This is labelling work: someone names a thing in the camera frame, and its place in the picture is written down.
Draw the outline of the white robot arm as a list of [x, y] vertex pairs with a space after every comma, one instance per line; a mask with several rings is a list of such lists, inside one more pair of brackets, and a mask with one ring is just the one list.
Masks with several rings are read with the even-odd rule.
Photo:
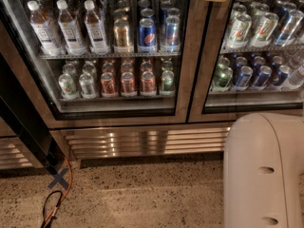
[[208, 5], [190, 119], [222, 127], [225, 228], [303, 228], [304, 0]]

